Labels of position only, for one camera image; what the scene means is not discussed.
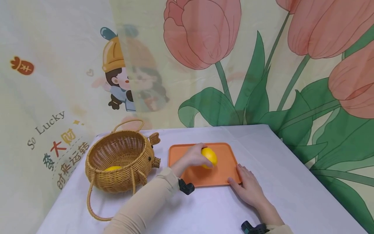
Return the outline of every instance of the table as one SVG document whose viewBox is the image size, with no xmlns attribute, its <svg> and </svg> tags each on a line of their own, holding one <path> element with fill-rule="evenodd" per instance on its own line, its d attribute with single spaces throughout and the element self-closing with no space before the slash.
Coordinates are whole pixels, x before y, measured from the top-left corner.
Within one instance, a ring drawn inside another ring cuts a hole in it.
<svg viewBox="0 0 374 234">
<path fill-rule="evenodd" d="M 366 233 L 267 125 L 147 130 L 142 133 L 149 136 L 155 131 L 161 138 L 154 146 L 161 165 L 159 169 L 153 169 L 149 181 L 167 166 L 170 146 L 226 142 L 238 163 L 254 173 L 267 198 L 295 234 Z M 94 142 L 103 135 L 97 136 Z M 101 234 L 108 224 L 95 220 L 87 211 L 89 182 L 85 175 L 85 157 L 37 234 Z M 131 192 L 107 194 L 94 189 L 91 204 L 99 216 L 112 217 L 130 197 Z M 260 223 L 256 213 L 236 197 L 230 186 L 197 188 L 189 196 L 177 193 L 155 217 L 147 233 L 242 234 L 240 225 L 245 220 L 252 225 Z"/>
</svg>

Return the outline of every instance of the orange tray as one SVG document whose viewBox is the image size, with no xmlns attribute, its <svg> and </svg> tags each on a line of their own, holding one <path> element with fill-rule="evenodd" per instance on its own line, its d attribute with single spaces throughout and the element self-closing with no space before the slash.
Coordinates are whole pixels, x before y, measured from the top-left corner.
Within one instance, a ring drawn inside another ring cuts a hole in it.
<svg viewBox="0 0 374 234">
<path fill-rule="evenodd" d="M 194 144 L 173 145 L 169 149 L 169 167 L 180 159 L 189 147 Z M 227 143 L 206 143 L 217 155 L 217 165 L 212 169 L 203 167 L 189 167 L 181 178 L 186 183 L 192 183 L 195 187 L 228 185 L 228 177 L 232 177 L 237 183 L 241 178 L 236 171 L 236 159 L 231 147 Z"/>
</svg>

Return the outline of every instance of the sheer curtain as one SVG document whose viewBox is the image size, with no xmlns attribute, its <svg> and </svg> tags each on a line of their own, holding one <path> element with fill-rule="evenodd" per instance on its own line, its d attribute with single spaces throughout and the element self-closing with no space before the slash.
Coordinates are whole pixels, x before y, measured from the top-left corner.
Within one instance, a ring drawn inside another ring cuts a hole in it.
<svg viewBox="0 0 374 234">
<path fill-rule="evenodd" d="M 0 12 L 5 233 L 35 233 L 90 141 L 135 118 L 268 124 L 374 233 L 373 1 L 5 0 Z"/>
</svg>

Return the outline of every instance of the basket handle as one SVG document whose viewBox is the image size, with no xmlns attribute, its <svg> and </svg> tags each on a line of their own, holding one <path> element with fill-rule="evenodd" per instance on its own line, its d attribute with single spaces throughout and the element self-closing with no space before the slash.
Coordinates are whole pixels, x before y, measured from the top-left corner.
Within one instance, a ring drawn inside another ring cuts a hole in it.
<svg viewBox="0 0 374 234">
<path fill-rule="evenodd" d="M 141 119 L 132 119 L 132 120 L 128 120 L 128 121 L 125 121 L 125 122 L 120 123 L 119 125 L 117 125 L 117 126 L 114 128 L 114 130 L 112 131 L 112 133 L 114 133 L 114 132 L 117 130 L 117 128 L 118 128 L 119 126 L 121 126 L 122 124 L 126 124 L 126 123 L 129 123 L 129 122 L 132 122 L 132 121 L 140 121 L 140 122 L 141 122 L 141 125 L 140 125 L 139 129 L 137 130 L 137 132 L 139 132 L 139 131 L 141 130 L 141 128 L 143 127 L 143 125 L 144 125 L 144 121 L 141 120 Z"/>
<path fill-rule="evenodd" d="M 91 199 L 92 188 L 94 186 L 93 185 L 94 184 L 94 180 L 95 180 L 95 172 L 93 172 L 93 174 L 92 174 L 90 188 L 88 189 L 88 195 L 87 195 L 87 208 L 88 208 L 88 212 L 96 220 L 103 221 L 103 222 L 111 221 L 113 217 L 111 217 L 111 218 L 102 218 L 102 217 L 97 216 L 94 213 L 94 211 L 92 210 L 90 199 Z"/>
</svg>

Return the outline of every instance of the pig-shaped wicker basket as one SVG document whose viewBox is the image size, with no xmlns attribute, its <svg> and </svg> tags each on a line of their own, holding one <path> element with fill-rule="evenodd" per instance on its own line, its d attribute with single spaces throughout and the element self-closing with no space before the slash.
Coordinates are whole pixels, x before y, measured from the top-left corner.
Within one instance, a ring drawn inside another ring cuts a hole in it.
<svg viewBox="0 0 374 234">
<path fill-rule="evenodd" d="M 122 124 L 141 121 L 137 131 L 116 131 Z M 91 208 L 90 197 L 93 186 L 109 193 L 126 192 L 136 186 L 147 183 L 147 176 L 152 167 L 160 167 L 160 159 L 154 156 L 153 145 L 160 142 L 159 134 L 153 133 L 148 138 L 139 133 L 143 121 L 134 119 L 116 126 L 107 136 L 92 145 L 86 158 L 85 172 L 91 183 L 87 195 L 87 208 L 92 217 L 99 221 L 110 221 L 112 218 L 101 218 Z M 119 166 L 120 169 L 105 171 Z"/>
</svg>

